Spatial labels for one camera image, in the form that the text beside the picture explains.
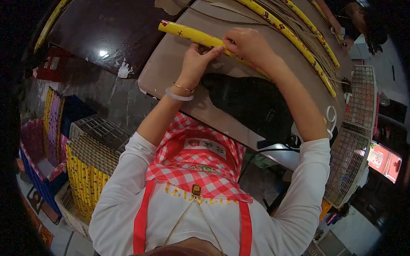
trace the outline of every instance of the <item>red and white checkered apron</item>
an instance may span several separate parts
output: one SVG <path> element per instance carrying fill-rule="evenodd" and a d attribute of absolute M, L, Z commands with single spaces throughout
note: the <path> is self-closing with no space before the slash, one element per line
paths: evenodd
<path fill-rule="evenodd" d="M 149 165 L 143 201 L 134 220 L 134 254 L 145 252 L 148 201 L 156 179 L 191 192 L 201 186 L 204 198 L 239 201 L 240 255 L 250 255 L 252 224 L 248 203 L 252 197 L 237 183 L 246 148 L 228 137 L 178 113 Z"/>

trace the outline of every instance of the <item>gold necklace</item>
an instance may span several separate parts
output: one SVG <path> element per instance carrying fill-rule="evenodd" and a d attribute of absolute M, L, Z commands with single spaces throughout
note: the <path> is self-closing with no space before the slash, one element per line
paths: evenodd
<path fill-rule="evenodd" d="M 215 240 L 216 240 L 216 242 L 217 242 L 217 244 L 218 244 L 218 246 L 219 246 L 219 251 L 221 252 L 222 256 L 225 255 L 225 254 L 223 253 L 221 244 L 219 243 L 218 239 L 216 238 L 216 235 L 215 235 L 214 231 L 212 230 L 211 225 L 209 225 L 208 220 L 207 220 L 206 217 L 205 217 L 205 214 L 204 214 L 204 212 L 203 212 L 203 210 L 202 210 L 202 208 L 201 208 L 201 205 L 199 204 L 199 202 L 198 202 L 198 200 L 197 200 L 197 197 L 195 197 L 195 199 L 192 200 L 192 202 L 191 202 L 191 203 L 188 205 L 188 207 L 185 209 L 184 213 L 181 215 L 181 217 L 179 218 L 179 220 L 178 220 L 177 223 L 175 224 L 174 228 L 171 230 L 171 233 L 169 233 L 169 236 L 168 236 L 168 238 L 165 240 L 164 245 L 167 245 L 167 244 L 168 244 L 168 241 L 169 241 L 169 239 L 171 238 L 172 234 L 174 233 L 175 229 L 177 228 L 177 226 L 178 226 L 179 223 L 181 222 L 182 218 L 185 216 L 185 214 L 187 213 L 187 211 L 189 210 L 189 208 L 191 208 L 191 205 L 192 205 L 194 202 L 196 202 L 196 205 L 198 206 L 199 211 L 200 211 L 201 214 L 202 214 L 202 217 L 205 219 L 206 224 L 208 225 L 209 229 L 210 229 L 211 232 L 212 232 L 212 235 L 214 235 Z"/>

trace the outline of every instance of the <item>red apron strap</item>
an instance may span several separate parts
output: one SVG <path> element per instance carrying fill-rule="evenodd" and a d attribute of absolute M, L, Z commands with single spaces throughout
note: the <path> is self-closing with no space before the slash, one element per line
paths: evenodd
<path fill-rule="evenodd" d="M 155 180 L 149 180 L 145 187 L 144 197 L 142 198 L 141 207 L 134 219 L 134 254 L 142 254 L 145 252 L 145 234 L 147 230 L 147 212 L 148 202 L 151 192 L 154 187 Z"/>
<path fill-rule="evenodd" d="M 239 256 L 249 256 L 252 247 L 252 222 L 249 213 L 249 204 L 239 201 L 239 211 L 241 213 L 241 249 Z"/>

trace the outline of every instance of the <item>hair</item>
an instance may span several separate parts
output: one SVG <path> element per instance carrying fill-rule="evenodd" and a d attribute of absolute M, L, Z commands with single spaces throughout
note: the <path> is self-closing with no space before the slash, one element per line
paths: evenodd
<path fill-rule="evenodd" d="M 365 8 L 364 20 L 367 24 L 368 39 L 373 45 L 381 45 L 387 41 L 385 24 L 381 14 L 371 8 Z"/>
<path fill-rule="evenodd" d="M 343 206 L 341 207 L 341 209 L 339 209 L 339 216 L 340 217 L 346 217 L 349 214 L 349 208 L 350 208 L 350 204 L 349 203 L 345 203 L 343 204 Z"/>

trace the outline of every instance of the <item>gold bracelet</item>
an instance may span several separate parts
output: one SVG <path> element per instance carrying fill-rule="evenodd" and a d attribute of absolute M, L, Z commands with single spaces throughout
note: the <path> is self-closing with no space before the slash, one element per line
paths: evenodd
<path fill-rule="evenodd" d="M 189 90 L 189 89 L 186 89 L 186 88 L 184 88 L 184 87 L 182 87 L 182 86 L 179 86 L 179 85 L 177 85 L 177 84 L 175 84 L 175 83 L 174 83 L 174 85 L 175 85 L 176 87 L 181 88 L 181 89 L 187 90 L 187 91 L 190 92 L 191 94 L 194 93 L 194 91 L 195 91 L 195 89 Z"/>

